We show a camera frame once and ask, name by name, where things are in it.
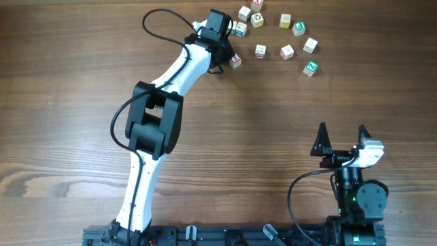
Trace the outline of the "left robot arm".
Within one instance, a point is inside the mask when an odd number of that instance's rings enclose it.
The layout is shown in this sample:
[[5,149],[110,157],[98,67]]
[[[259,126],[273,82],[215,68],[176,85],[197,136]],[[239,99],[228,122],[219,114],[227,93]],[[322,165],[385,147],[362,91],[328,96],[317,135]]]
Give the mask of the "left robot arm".
[[184,97],[203,74],[221,74],[235,55],[230,41],[233,19],[210,10],[202,23],[177,44],[178,58],[151,83],[138,82],[111,120],[111,138],[130,152],[131,164],[124,202],[109,226],[113,245],[148,245],[152,201],[158,173],[180,136]]

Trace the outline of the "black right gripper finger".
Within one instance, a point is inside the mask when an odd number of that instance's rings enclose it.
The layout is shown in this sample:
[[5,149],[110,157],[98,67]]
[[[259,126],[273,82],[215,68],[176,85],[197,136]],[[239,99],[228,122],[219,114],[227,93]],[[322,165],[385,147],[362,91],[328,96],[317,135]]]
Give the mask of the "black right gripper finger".
[[310,151],[311,156],[328,156],[333,153],[333,149],[328,136],[326,123],[322,122],[319,125],[318,134],[314,145]]
[[361,124],[358,127],[358,146],[364,148],[369,140],[371,140],[371,135],[365,128],[365,125]]

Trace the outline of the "red I wooden block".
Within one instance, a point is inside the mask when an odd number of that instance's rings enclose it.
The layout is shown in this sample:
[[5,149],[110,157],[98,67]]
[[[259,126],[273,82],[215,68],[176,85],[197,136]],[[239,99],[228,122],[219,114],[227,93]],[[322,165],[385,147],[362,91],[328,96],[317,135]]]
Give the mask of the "red I wooden block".
[[229,60],[229,65],[232,68],[236,68],[242,64],[242,58],[238,53],[235,53],[235,55]]

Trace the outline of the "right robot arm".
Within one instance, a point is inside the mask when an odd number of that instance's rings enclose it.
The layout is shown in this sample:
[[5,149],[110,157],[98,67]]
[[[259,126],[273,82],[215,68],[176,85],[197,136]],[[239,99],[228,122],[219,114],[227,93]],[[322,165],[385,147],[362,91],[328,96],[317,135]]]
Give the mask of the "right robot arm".
[[358,144],[351,150],[334,150],[323,122],[311,149],[320,156],[320,167],[333,171],[331,187],[339,214],[324,224],[322,245],[386,245],[384,218],[389,189],[378,180],[364,180],[362,171],[374,166],[384,154],[383,143],[371,137],[365,126],[358,128]]

